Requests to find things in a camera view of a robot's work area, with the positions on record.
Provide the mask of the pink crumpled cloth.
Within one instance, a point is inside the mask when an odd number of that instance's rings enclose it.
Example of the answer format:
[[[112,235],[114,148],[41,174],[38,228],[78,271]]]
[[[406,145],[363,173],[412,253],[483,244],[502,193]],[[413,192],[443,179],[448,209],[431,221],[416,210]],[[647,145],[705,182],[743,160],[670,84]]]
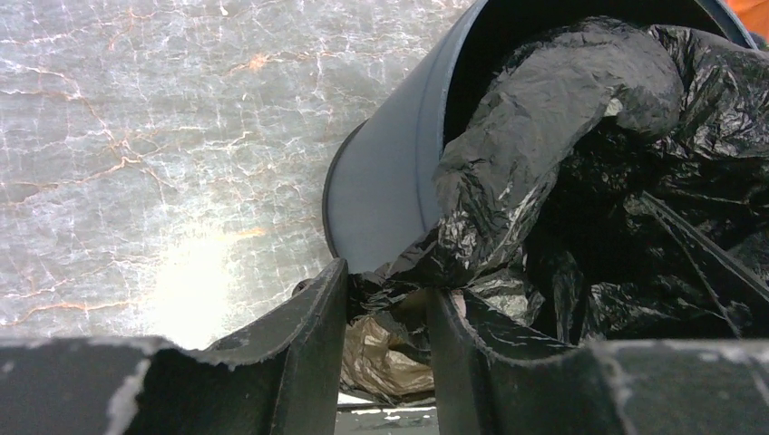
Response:
[[[768,0],[726,0],[745,28],[768,38]]]

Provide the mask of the black plastic trash bag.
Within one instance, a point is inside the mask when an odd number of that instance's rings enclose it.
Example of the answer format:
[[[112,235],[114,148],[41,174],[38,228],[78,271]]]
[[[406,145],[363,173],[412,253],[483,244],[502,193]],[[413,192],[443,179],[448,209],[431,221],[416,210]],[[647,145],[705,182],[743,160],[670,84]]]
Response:
[[[440,218],[351,278],[422,361],[431,289],[561,345],[768,335],[768,54],[605,15],[495,65],[433,175]]]

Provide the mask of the dark blue trash bin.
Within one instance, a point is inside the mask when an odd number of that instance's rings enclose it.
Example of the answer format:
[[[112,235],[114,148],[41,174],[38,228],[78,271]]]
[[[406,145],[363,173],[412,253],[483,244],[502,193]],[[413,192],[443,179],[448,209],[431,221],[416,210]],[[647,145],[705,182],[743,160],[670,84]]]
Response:
[[[439,216],[432,176],[443,146],[467,126],[501,58],[535,34],[597,15],[754,46],[723,1],[478,1],[334,156],[322,201],[331,254],[355,273],[372,271],[427,231]]]

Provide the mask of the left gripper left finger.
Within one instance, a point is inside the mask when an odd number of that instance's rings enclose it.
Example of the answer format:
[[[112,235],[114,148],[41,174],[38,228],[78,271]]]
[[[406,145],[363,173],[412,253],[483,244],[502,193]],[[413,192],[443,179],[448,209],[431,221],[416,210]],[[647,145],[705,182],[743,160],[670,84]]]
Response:
[[[4,434],[331,434],[346,261],[211,347],[160,337],[1,342]]]

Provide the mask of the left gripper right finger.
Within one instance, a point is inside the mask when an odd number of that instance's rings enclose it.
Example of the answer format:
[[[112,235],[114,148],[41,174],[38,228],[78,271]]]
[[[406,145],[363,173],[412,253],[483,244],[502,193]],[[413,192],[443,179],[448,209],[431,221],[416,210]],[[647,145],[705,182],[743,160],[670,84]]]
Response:
[[[765,434],[765,340],[572,347],[477,296],[427,302],[443,434]]]

